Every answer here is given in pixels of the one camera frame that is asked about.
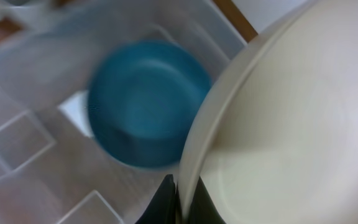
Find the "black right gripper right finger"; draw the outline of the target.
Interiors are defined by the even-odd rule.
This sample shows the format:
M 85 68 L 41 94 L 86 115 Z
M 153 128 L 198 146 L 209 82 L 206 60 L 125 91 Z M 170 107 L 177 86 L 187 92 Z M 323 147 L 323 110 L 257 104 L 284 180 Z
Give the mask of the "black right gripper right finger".
M 226 224 L 216 210 L 214 203 L 200 177 L 195 189 L 188 216 L 189 224 Z

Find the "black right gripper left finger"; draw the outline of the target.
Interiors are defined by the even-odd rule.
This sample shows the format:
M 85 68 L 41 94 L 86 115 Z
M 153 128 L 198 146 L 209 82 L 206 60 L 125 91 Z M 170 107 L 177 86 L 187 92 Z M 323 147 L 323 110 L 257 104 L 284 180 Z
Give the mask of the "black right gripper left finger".
M 135 224 L 175 224 L 176 205 L 174 178 L 172 174 L 168 174 Z

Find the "cream plate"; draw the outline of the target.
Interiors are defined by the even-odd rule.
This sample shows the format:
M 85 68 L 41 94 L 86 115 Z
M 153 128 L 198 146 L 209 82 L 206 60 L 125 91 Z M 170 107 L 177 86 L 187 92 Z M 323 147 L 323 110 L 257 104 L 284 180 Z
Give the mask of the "cream plate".
M 229 63 L 187 137 L 181 219 L 358 223 L 358 1 L 307 1 Z

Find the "blue bowl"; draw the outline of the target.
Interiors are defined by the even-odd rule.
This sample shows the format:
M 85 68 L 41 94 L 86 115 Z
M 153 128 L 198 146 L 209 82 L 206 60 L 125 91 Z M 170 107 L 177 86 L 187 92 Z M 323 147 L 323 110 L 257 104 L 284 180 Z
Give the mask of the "blue bowl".
M 123 164 L 147 169 L 176 164 L 212 84 L 202 65 L 176 44 L 123 45 L 89 83 L 86 109 L 93 136 Z

